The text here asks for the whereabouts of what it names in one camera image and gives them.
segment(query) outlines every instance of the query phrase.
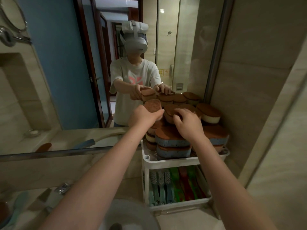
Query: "mirror frame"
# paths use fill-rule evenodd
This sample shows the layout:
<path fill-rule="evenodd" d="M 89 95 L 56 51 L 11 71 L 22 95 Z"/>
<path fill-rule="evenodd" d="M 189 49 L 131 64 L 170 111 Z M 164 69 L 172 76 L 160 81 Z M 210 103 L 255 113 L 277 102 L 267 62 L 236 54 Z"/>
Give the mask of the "mirror frame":
<path fill-rule="evenodd" d="M 16 3 L 16 5 L 17 5 L 17 7 L 18 7 L 18 9 L 19 9 L 19 12 L 20 12 L 20 14 L 21 14 L 21 16 L 22 16 L 22 19 L 23 19 L 23 21 L 24 21 L 24 23 L 25 23 L 25 27 L 24 27 L 23 29 L 19 29 L 19 28 L 17 28 L 17 27 L 10 21 L 10 19 L 7 17 L 7 15 L 5 14 L 5 11 L 4 11 L 4 9 L 3 9 L 2 0 L 0 0 L 0 14 L 2 15 L 2 17 L 4 18 L 4 20 L 6 21 L 6 23 L 7 23 L 10 27 L 12 27 L 12 29 L 13 29 L 14 31 L 21 33 L 21 32 L 23 32 L 23 31 L 27 30 L 27 28 L 28 28 L 28 23 L 27 23 L 27 21 L 25 20 L 25 15 L 23 14 L 23 11 L 21 10 L 21 8 L 20 8 L 19 4 L 17 3 L 17 1 L 16 1 L 16 0 L 12 0 L 12 1 Z"/>

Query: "vr headset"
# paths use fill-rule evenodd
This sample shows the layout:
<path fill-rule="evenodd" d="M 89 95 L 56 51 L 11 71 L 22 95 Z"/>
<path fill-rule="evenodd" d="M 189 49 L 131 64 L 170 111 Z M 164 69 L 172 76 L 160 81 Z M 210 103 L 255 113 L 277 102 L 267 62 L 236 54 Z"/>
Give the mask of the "vr headset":
<path fill-rule="evenodd" d="M 147 51 L 147 30 L 148 25 L 145 23 L 133 20 L 122 23 L 119 37 L 127 53 L 144 53 Z"/>

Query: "forearm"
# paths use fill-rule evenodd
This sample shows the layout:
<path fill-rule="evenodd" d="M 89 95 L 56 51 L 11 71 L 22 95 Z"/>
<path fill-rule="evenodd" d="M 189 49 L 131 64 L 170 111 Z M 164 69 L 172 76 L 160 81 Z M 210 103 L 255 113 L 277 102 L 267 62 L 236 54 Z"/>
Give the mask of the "forearm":
<path fill-rule="evenodd" d="M 131 93 L 135 87 L 135 85 L 124 82 L 121 79 L 115 79 L 113 85 L 117 92 L 120 93 Z"/>
<path fill-rule="evenodd" d="M 249 193 L 221 160 L 209 139 L 198 137 L 193 143 L 209 184 L 216 207 L 227 230 L 276 229 Z"/>
<path fill-rule="evenodd" d="M 40 229 L 98 229 L 146 131 L 132 127 L 72 187 Z"/>

